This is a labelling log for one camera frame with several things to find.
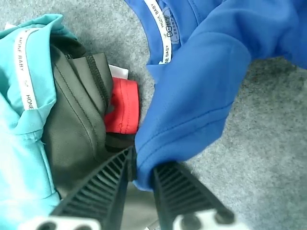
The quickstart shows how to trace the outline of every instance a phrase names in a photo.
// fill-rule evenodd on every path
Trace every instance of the sleeve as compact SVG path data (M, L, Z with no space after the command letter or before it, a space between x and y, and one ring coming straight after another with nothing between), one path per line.
M250 62L282 55L297 21L292 0L226 0L208 15L155 85L135 140L140 189L151 189L154 166L185 161L221 136Z

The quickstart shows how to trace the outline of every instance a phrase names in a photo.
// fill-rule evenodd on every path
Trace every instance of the turquoise shirt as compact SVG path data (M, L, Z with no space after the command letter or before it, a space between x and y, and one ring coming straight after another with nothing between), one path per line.
M46 14L0 32L0 229L59 203L41 137L56 102L50 34L75 39L62 19Z

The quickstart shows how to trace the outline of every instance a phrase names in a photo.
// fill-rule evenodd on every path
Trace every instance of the gray carpet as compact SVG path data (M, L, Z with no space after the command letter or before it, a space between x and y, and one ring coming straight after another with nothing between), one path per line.
M123 0L2 0L0 26L65 16L93 53L139 82L142 119L153 94L141 24ZM307 230L307 71L283 59L249 69L223 137L188 164L253 230Z

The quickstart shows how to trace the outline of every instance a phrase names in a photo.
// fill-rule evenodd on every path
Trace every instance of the red fabric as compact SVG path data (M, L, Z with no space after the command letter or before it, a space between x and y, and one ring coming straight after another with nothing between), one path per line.
M139 124L138 84L133 80L113 78L111 104L114 110L105 116L106 131L135 134Z

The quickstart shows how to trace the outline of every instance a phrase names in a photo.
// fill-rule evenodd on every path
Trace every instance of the neck label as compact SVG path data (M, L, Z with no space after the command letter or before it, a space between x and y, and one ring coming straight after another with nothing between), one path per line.
M172 58L172 41L170 37L168 37L169 27L166 25L165 18L163 16L162 10L159 7L159 4L156 0L144 0L148 9L153 15L153 18L158 26L160 36L163 44L163 59L159 62L159 64L165 64L171 61Z
M37 30L38 28L31 28L21 31L14 44L15 69L25 110L37 109L25 50L29 35Z

